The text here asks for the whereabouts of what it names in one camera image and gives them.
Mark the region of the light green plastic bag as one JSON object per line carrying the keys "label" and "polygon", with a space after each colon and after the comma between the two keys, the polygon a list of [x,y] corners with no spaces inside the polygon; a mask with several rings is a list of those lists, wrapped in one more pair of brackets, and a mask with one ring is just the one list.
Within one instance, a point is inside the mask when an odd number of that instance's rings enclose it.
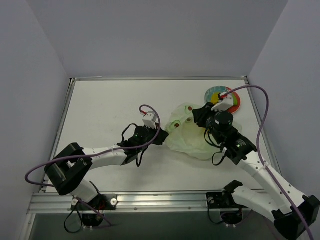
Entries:
{"label": "light green plastic bag", "polygon": [[168,133],[165,145],[170,150],[184,153],[198,160],[209,160],[220,150],[209,145],[210,140],[217,142],[210,135],[205,135],[205,128],[194,122],[192,110],[201,106],[193,103],[183,103],[171,113],[164,130]]}

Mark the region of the yellow fake fruit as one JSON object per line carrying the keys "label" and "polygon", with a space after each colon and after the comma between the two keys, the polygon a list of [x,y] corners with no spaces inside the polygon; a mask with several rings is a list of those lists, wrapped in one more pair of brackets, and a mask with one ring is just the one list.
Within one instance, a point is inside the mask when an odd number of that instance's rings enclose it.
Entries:
{"label": "yellow fake fruit", "polygon": [[214,105],[218,104],[220,102],[220,92],[214,92],[211,95],[210,102]]}

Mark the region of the green fake fruit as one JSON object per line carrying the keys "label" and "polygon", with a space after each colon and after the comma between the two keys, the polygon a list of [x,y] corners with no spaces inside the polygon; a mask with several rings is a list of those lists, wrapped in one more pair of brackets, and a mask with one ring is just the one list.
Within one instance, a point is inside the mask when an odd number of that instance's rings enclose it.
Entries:
{"label": "green fake fruit", "polygon": [[238,105],[237,97],[234,94],[232,94],[232,98],[233,98],[233,106],[237,106]]}

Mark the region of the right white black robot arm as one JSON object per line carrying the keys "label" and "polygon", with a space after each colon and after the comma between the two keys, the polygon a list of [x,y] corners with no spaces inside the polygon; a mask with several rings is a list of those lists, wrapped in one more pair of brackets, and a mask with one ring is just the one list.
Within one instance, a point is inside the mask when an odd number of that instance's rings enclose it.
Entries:
{"label": "right white black robot arm", "polygon": [[230,112],[215,111],[208,102],[192,114],[195,124],[205,129],[209,145],[218,148],[223,159],[230,159],[248,173],[266,193],[255,192],[234,180],[223,188],[227,200],[267,218],[287,240],[297,240],[310,230],[319,213],[318,198],[296,189],[265,161],[257,147],[234,127]]}

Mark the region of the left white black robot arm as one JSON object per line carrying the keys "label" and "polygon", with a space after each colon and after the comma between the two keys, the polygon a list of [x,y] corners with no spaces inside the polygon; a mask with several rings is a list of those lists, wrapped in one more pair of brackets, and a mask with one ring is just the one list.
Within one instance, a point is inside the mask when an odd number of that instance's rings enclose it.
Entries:
{"label": "left white black robot arm", "polygon": [[139,167],[149,145],[161,146],[169,133],[156,128],[136,126],[129,139],[106,148],[84,148],[76,142],[69,144],[55,159],[62,159],[44,168],[46,175],[59,195],[72,195],[90,204],[101,198],[94,184],[85,180],[93,169],[106,166],[125,166],[135,162]]}

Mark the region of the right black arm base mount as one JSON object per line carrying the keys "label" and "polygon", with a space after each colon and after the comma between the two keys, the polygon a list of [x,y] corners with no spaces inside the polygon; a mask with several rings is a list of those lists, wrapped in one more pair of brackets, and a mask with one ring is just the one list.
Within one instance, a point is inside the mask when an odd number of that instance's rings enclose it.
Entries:
{"label": "right black arm base mount", "polygon": [[223,191],[207,192],[206,200],[209,209],[236,209],[240,207],[235,203],[231,194]]}

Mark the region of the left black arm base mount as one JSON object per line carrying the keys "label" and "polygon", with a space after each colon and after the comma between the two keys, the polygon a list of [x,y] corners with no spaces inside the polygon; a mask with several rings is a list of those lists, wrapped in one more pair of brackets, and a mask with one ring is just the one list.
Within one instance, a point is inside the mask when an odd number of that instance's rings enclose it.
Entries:
{"label": "left black arm base mount", "polygon": [[[92,201],[87,203],[89,206],[99,211],[115,211],[118,204],[118,196],[114,193],[99,193]],[[76,201],[72,199],[71,210],[74,210],[76,207]],[[90,208],[85,206],[82,203],[77,203],[77,209],[79,211],[89,211]]]}

